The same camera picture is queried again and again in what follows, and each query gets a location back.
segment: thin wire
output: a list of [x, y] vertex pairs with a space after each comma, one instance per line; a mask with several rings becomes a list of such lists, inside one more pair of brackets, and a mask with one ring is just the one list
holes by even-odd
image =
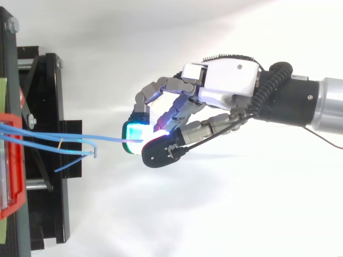
[[33, 147], [33, 148], [37, 148], [37, 149], [41, 149], [41, 150], [45, 150], [45, 151], [49, 151], [49, 152], [53, 152], [53, 153], [58, 153], [58, 154], [93, 155], [93, 152], [57, 149], [55, 147], [45, 146], [45, 145], [41, 145], [39, 143], [33, 143], [33, 142], [28, 142], [28, 141], [24, 141], [24, 140], [20, 140], [20, 139], [16, 139], [16, 138], [11, 138], [11, 137], [7, 137], [5, 135], [0, 135], [0, 140], [12, 142], [12, 143], [17, 143], [19, 145]]
[[103, 137], [101, 135], [82, 135], [82, 134], [63, 134], [63, 133], [42, 133], [35, 132], [37, 134], [51, 135], [53, 137], [62, 137], [62, 138], [86, 138], [86, 139], [95, 139], [95, 140], [104, 140], [118, 143], [142, 143], [143, 140], [129, 140], [121, 138], [109, 138]]
[[212, 135], [212, 136], [210, 136], [210, 137], [204, 139], [203, 141], [200, 141], [200, 142], [195, 143], [194, 145], [192, 145], [192, 146], [190, 146], [190, 147], [187, 147], [187, 149], [188, 149], [188, 150], [192, 150], [192, 149], [194, 149], [194, 148], [196, 148], [196, 147], [198, 147], [198, 146], [200, 146], [200, 145], [202, 145], [202, 144], [204, 144], [204, 143], [206, 143], [206, 142], [209, 142], [210, 140], [212, 140], [212, 139], [214, 139], [214, 138], [216, 138], [216, 137], [218, 137], [218, 136], [224, 134], [224, 133], [227, 132], [228, 130], [233, 129], [233, 128], [234, 128], [235, 126], [237, 126], [239, 123], [242, 123], [242, 122], [244, 122], [244, 121], [246, 121], [246, 120], [248, 120], [248, 119], [254, 118], [254, 117], [256, 117], [256, 115], [246, 116], [246, 117], [244, 117], [244, 118], [242, 118], [242, 119], [240, 119], [240, 120], [238, 120], [238, 121], [232, 123], [230, 126], [228, 126], [228, 127], [226, 127], [225, 129], [219, 131], [218, 133], [216, 133], [216, 134], [214, 134], [214, 135]]
[[68, 168], [68, 167], [74, 165], [75, 163], [81, 161], [81, 160], [82, 160], [84, 157], [86, 157], [86, 156], [87, 156], [87, 155], [83, 155], [83, 156], [81, 156], [80, 158], [77, 158], [75, 161], [73, 161], [73, 162], [71, 162], [71, 163], [68, 163], [67, 165], [65, 165], [65, 166], [63, 166], [63, 167], [60, 167], [60, 168], [56, 169], [55, 172], [59, 172], [59, 171], [61, 171], [61, 170], [64, 170], [64, 169], [66, 169], [66, 168]]
[[97, 152], [98, 152], [98, 146], [89, 140], [82, 140], [82, 139], [64, 139], [62, 137], [53, 137], [51, 135], [44, 135], [44, 134], [37, 134], [36, 132], [31, 132], [27, 130], [22, 130], [20, 128], [8, 126], [5, 124], [0, 124], [0, 133], [3, 134], [11, 134], [11, 135], [21, 135], [21, 136], [28, 136], [28, 137], [34, 137], [34, 138], [39, 138], [43, 140], [49, 140], [49, 141], [54, 141], [54, 142], [75, 142], [75, 143], [87, 143], [91, 146], [94, 147], [94, 158], [97, 157]]
[[323, 138], [321, 135], [318, 135], [316, 132], [314, 132], [314, 131], [308, 129], [307, 127], [304, 127], [304, 129], [305, 129], [306, 131], [312, 133], [312, 134], [315, 135], [316, 137], [319, 137], [320, 139], [324, 140], [325, 142], [327, 142], [327, 143], [330, 144], [331, 146], [343, 150], [343, 147], [336, 146], [336, 145], [333, 144], [332, 142], [328, 141], [327, 139]]
[[119, 143], [141, 143], [143, 140], [128, 140], [128, 139], [121, 139], [121, 138], [110, 138], [110, 137], [103, 137], [101, 135], [82, 135], [82, 134], [65, 134], [65, 133], [43, 133], [43, 132], [32, 132], [28, 130], [22, 130], [17, 127], [8, 126], [5, 124], [0, 124], [0, 128], [7, 128], [7, 129], [14, 129], [17, 132], [25, 133], [30, 135], [31, 137], [38, 137], [39, 135], [45, 135], [50, 137], [58, 137], [58, 138], [70, 138], [70, 139], [97, 139], [97, 140], [105, 140], [111, 142], [119, 142]]

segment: black cable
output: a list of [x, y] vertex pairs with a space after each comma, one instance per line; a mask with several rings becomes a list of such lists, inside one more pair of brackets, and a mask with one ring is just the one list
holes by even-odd
[[206, 142], [209, 142], [210, 140], [212, 140], [212, 139], [214, 139], [214, 138], [224, 134], [228, 130], [233, 129], [239, 123], [242, 123], [242, 122], [244, 122], [244, 121], [246, 121], [248, 119], [252, 119], [254, 117], [256, 117], [256, 115], [250, 115], [250, 116], [246, 116], [246, 117], [244, 117], [244, 118], [242, 118], [242, 119], [240, 119], [240, 120], [238, 120], [236, 122], [233, 122], [230, 126], [227, 126], [225, 129], [223, 129], [223, 130], [219, 131], [218, 133], [216, 133], [216, 134], [214, 134], [214, 135], [204, 139], [203, 141], [195, 143], [192, 146], [189, 146], [189, 147], [178, 147], [178, 148], [173, 149], [171, 151], [171, 153], [173, 154], [173, 158], [174, 159], [179, 159], [181, 156], [185, 155], [189, 150], [192, 150], [192, 149], [194, 149], [194, 148], [196, 148], [196, 147], [198, 147], [198, 146], [200, 146], [200, 145], [202, 145], [202, 144], [204, 144]]
[[304, 127], [304, 129], [305, 129], [306, 131], [312, 133], [312, 134], [315, 135], [316, 137], [319, 137], [320, 139], [324, 140], [325, 142], [327, 142], [327, 143], [330, 144], [331, 146], [343, 150], [343, 147], [336, 146], [335, 144], [331, 143], [330, 141], [328, 141], [327, 139], [323, 138], [321, 135], [318, 135], [316, 132], [314, 132], [314, 131], [308, 129], [307, 127]]
[[212, 140], [212, 139], [214, 139], [214, 138], [224, 134], [228, 130], [230, 130], [230, 129], [234, 128], [235, 126], [237, 126], [239, 123], [242, 123], [242, 122], [244, 122], [244, 121], [246, 121], [248, 119], [254, 118], [254, 117], [256, 117], [256, 115], [250, 115], [250, 116], [246, 116], [246, 117], [244, 117], [244, 118], [242, 118], [242, 119], [240, 119], [240, 120], [238, 120], [236, 122], [233, 122], [230, 126], [227, 126], [225, 129], [219, 131], [218, 133], [216, 133], [216, 134], [214, 134], [214, 135], [204, 139], [203, 141], [197, 142], [194, 145], [188, 147], [188, 150], [192, 150], [192, 149], [194, 149], [194, 148], [196, 148], [196, 147], [198, 147], [198, 146], [200, 146], [200, 145], [202, 145], [202, 144], [204, 144], [204, 143], [206, 143], [206, 142], [208, 142], [208, 141], [210, 141], [210, 140]]
[[249, 110], [252, 114], [258, 115], [263, 104], [269, 99], [269, 97], [282, 86], [290, 76], [292, 75], [293, 68], [289, 63], [278, 62], [274, 63], [269, 68], [270, 71], [274, 71], [275, 74], [269, 78], [269, 80], [258, 89], [257, 93], [251, 99], [251, 105]]

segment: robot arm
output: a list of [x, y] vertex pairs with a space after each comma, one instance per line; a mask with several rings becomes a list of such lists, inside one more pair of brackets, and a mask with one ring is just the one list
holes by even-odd
[[[220, 134], [236, 131], [249, 118], [343, 133], [343, 80], [310, 81], [292, 75], [288, 63], [276, 63], [265, 71], [253, 58], [220, 55], [201, 63], [186, 64], [173, 78], [160, 78], [136, 95], [132, 115], [123, 126], [149, 124], [148, 104], [163, 92], [179, 94], [173, 106], [157, 121], [154, 131], [168, 135], [148, 142], [141, 151], [152, 168], [174, 163], [190, 149]], [[204, 106], [229, 110], [202, 122], [187, 124]]]

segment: coiled cable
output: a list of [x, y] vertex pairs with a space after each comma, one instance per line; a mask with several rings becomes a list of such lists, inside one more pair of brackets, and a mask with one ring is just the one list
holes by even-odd
[[254, 115], [258, 115], [263, 104], [269, 99], [269, 97], [282, 86], [290, 76], [292, 75], [293, 68], [289, 63], [278, 62], [274, 63], [269, 68], [270, 71], [275, 74], [269, 78], [269, 80], [258, 89], [257, 93], [251, 99], [250, 112]]

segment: black metal frame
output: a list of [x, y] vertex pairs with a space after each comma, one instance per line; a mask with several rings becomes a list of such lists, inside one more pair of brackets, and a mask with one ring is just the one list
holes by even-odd
[[[35, 53], [32, 48], [26, 50]], [[18, 48], [18, 58], [22, 52]], [[33, 59], [29, 71], [20, 70], [19, 77], [26, 104], [22, 109], [26, 129], [27, 116], [33, 114], [38, 120], [33, 131], [54, 133], [82, 133], [80, 120], [63, 120], [61, 70], [57, 67], [56, 54], [27, 56]], [[56, 147], [55, 142], [36, 140], [38, 143]], [[65, 149], [81, 150], [80, 144], [63, 143]], [[44, 249], [45, 238], [56, 238], [58, 244], [65, 243], [69, 236], [69, 208], [67, 178], [81, 177], [81, 162], [55, 173], [54, 170], [75, 160], [77, 156], [60, 155], [25, 148], [27, 179], [44, 178], [48, 190], [27, 192], [31, 234], [31, 249]]]
[[[82, 121], [65, 121], [63, 117], [61, 70], [56, 54], [38, 55], [38, 47], [16, 46], [16, 35], [5, 29], [12, 17], [0, 7], [0, 78], [7, 78], [6, 112], [38, 120], [33, 131], [82, 133]], [[30, 70], [18, 71], [18, 59], [33, 59]], [[26, 99], [20, 105], [20, 89]], [[25, 138], [25, 140], [48, 142]], [[81, 150], [76, 143], [62, 143], [62, 148]], [[43, 178], [46, 190], [27, 191], [27, 202], [8, 217], [6, 243], [0, 245], [1, 257], [29, 257], [31, 250], [44, 249], [45, 238], [65, 243], [70, 236], [67, 178], [81, 177], [81, 162], [55, 173], [54, 170], [77, 156], [60, 155], [24, 148], [26, 179]]]

